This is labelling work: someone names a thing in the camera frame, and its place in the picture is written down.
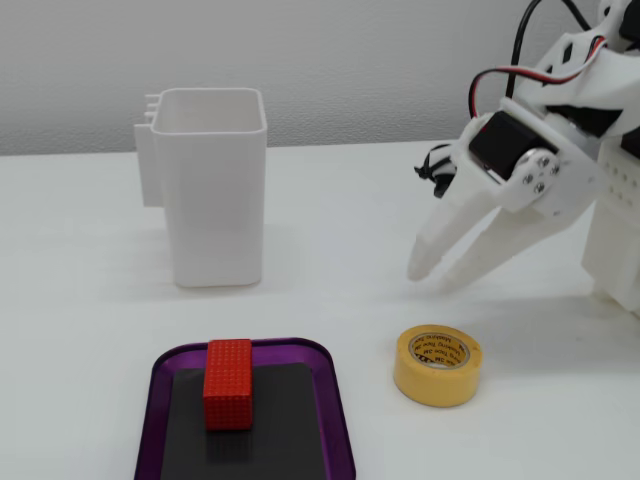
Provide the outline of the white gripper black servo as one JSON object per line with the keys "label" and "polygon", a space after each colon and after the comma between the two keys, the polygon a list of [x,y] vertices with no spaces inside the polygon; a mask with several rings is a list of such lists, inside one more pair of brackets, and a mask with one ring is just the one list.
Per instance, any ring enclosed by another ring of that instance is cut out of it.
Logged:
{"label": "white gripper black servo", "polygon": [[432,149],[415,168],[438,203],[416,234],[407,277],[427,278],[451,248],[498,213],[445,273],[454,291],[481,279],[569,226],[593,202],[599,167],[582,150],[558,152],[533,126],[504,109],[473,118],[453,149]]}

